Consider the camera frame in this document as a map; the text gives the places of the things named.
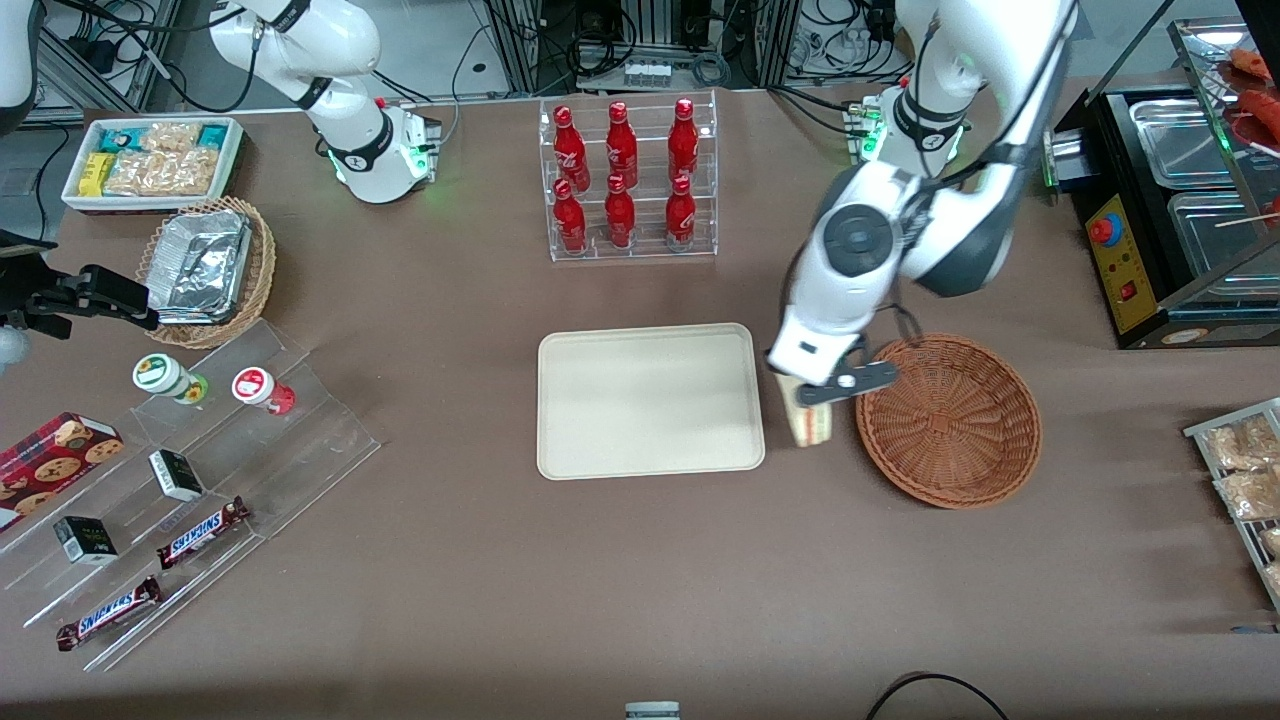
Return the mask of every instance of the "skewer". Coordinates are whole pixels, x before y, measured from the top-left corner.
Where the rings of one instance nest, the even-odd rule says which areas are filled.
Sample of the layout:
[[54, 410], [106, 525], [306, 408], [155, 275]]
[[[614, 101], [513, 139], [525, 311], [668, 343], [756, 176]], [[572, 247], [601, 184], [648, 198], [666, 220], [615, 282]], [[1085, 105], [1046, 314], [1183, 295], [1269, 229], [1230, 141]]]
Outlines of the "skewer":
[[1275, 218], [1280, 218], [1280, 213], [1270, 213], [1270, 214], [1266, 214], [1266, 215], [1258, 215], [1256, 218], [1243, 218], [1240, 220], [1228, 220], [1225, 223], [1219, 223], [1219, 224], [1216, 224], [1213, 227], [1215, 228], [1229, 228], [1231, 225], [1243, 225], [1245, 223], [1256, 223], [1258, 220], [1272, 220]]

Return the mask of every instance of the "cookie box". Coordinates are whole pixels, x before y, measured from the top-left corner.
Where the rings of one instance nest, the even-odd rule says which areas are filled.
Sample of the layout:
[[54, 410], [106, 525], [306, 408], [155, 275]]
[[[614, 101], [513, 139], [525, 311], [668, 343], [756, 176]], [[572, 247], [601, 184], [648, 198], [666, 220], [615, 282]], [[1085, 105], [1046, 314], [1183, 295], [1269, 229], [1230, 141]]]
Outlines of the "cookie box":
[[0, 532], [123, 448], [115, 428], [63, 413], [0, 452]]

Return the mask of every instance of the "small jar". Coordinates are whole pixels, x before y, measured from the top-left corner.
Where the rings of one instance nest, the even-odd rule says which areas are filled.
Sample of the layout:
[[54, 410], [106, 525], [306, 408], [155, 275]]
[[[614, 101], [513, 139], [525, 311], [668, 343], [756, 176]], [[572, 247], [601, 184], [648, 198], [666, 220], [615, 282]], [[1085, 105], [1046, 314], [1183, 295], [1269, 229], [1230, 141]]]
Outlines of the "small jar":
[[297, 395], [287, 384], [275, 382], [275, 377], [262, 368], [244, 368], [232, 380], [232, 395], [244, 405], [261, 407], [271, 415], [284, 415], [293, 410]]
[[179, 405], [195, 405], [209, 393], [209, 380], [164, 352], [138, 360], [133, 366], [133, 384], [152, 395], [172, 397]]

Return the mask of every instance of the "metal tray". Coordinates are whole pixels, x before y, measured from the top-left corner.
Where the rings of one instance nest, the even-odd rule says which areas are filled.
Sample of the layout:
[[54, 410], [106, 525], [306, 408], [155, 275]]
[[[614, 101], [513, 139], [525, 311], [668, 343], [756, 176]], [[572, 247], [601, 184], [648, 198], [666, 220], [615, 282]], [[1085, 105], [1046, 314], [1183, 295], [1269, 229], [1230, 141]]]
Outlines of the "metal tray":
[[1196, 100], [1147, 100], [1129, 109], [1156, 182], [1170, 190], [1230, 188], [1226, 169]]
[[[1236, 192], [1183, 192], [1169, 201], [1169, 214], [1178, 227], [1178, 240], [1197, 275], [1226, 263], [1236, 252], [1258, 241], [1249, 224], [1215, 227], [1226, 220], [1247, 218]], [[1256, 270], [1258, 263], [1248, 263]], [[1228, 275], [1208, 292], [1220, 296], [1275, 295], [1280, 292], [1280, 266], [1266, 273]]]

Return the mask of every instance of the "brown tablecloth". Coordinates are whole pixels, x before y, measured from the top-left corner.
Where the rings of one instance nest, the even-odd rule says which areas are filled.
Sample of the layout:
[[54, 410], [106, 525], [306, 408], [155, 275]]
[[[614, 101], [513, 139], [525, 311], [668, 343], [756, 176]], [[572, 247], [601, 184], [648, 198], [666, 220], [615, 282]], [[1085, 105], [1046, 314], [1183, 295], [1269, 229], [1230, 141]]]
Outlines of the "brown tablecloth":
[[[1115, 350], [1066, 205], [1023, 204], [984, 292], [906, 291], [925, 328], [987, 345], [1036, 393], [1043, 459], [1007, 503], [904, 496], [847, 410], [796, 450], [767, 374], [756, 470], [538, 474], [548, 333], [737, 322], [773, 340], [847, 155], [763, 92], [719, 101], [721, 255], [678, 266], [548, 260], [536, 102], [465, 108], [439, 182], [387, 206], [334, 181], [302, 114], [242, 115], [237, 193], [279, 243], [266, 316], [387, 445], [105, 675], [0, 603], [0, 717], [620, 717], [662, 698], [691, 720], [850, 717], [922, 669], [1016, 717], [1275, 717], [1280, 638], [1228, 633], [1267, 601], [1180, 429], [1280, 393], [1277, 352]], [[132, 273], [155, 224], [69, 213], [55, 265]], [[60, 410], [119, 415], [159, 348], [105, 319], [37, 337], [0, 378], [0, 443]], [[951, 691], [893, 703], [983, 716]]]

